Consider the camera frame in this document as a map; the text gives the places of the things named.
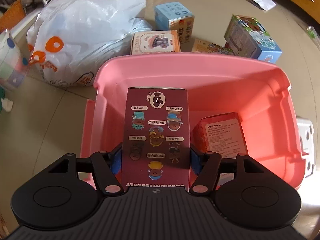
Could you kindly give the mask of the red white toy box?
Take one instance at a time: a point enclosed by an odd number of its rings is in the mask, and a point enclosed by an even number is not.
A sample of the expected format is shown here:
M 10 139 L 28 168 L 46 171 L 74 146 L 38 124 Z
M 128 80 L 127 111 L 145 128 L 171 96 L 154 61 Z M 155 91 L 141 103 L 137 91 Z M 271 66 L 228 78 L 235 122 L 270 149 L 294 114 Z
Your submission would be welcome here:
M 245 136 L 236 112 L 201 119 L 192 131 L 193 144 L 205 152 L 215 152 L 224 158 L 236 158 L 248 153 Z

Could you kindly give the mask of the maroon cartoon toy box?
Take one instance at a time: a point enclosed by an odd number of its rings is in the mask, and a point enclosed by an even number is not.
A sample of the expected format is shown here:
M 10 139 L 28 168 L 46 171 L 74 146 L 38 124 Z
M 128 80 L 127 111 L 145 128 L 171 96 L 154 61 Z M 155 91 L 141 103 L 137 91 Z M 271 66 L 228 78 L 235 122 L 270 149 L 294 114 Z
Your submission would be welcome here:
M 129 88 L 121 183 L 128 187 L 189 187 L 188 93 L 181 88 Z

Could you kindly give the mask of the pink plastic storage bin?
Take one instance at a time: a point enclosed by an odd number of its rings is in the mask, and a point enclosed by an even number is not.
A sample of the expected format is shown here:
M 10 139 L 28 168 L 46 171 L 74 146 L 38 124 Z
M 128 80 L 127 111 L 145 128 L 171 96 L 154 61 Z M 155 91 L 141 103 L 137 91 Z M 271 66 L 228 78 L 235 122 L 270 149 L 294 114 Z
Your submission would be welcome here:
M 306 161 L 300 149 L 291 84 L 276 65 L 201 53 L 110 59 L 95 78 L 95 100 L 87 101 L 81 157 L 111 151 L 122 141 L 130 87 L 186 89 L 191 127 L 211 115 L 237 113 L 249 155 L 292 187 L 300 187 Z

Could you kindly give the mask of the yellow flat toy box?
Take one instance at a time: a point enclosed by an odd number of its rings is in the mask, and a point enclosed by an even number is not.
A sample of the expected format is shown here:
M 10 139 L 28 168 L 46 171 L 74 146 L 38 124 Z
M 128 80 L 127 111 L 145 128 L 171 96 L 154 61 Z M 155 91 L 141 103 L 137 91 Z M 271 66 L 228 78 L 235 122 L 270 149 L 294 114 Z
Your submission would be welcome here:
M 222 55 L 234 55 L 231 49 L 219 46 L 212 42 L 196 38 L 191 50 L 192 53 L 211 53 Z

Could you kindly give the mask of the cream orange toy box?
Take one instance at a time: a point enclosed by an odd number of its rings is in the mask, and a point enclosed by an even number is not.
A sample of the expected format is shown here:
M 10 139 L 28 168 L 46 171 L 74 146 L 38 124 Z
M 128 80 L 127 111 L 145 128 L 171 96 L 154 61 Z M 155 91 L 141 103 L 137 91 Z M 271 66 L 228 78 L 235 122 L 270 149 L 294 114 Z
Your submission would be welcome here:
M 131 55 L 180 52 L 176 30 L 140 31 L 132 38 Z

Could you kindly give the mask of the blue green toy box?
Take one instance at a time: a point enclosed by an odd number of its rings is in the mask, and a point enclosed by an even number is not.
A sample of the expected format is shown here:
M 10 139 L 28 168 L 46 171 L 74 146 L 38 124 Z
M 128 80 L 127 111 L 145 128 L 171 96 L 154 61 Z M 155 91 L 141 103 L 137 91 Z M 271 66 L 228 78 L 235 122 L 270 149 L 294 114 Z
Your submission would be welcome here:
M 254 17 L 233 15 L 224 39 L 236 56 L 276 63 L 282 55 L 275 40 Z

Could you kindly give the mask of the white orange plastic bag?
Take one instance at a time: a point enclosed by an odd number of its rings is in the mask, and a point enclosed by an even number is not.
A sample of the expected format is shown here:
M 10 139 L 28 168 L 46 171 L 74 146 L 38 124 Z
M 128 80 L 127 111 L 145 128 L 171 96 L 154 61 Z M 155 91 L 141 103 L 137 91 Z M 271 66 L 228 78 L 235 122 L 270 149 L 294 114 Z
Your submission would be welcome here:
M 107 60 L 151 30 L 146 0 L 52 0 L 27 32 L 30 64 L 56 87 L 91 86 Z

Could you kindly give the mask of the light blue toy box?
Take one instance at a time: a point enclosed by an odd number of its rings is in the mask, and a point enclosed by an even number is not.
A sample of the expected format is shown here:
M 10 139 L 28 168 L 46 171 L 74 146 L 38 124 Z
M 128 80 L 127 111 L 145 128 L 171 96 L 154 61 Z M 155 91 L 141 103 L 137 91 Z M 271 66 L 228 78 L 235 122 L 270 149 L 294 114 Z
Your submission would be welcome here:
M 169 2 L 154 7 L 158 30 L 175 30 L 180 43 L 190 41 L 195 16 L 180 2 Z

